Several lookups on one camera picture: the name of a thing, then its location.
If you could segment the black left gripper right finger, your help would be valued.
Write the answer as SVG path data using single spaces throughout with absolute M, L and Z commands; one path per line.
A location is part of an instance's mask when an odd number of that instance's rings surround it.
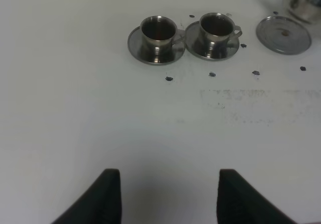
M 219 172 L 217 223 L 295 223 L 236 170 Z

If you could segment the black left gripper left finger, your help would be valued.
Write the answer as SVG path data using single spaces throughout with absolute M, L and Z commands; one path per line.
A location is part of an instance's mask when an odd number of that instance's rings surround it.
M 53 223 L 121 223 L 120 172 L 105 169 L 94 183 Z

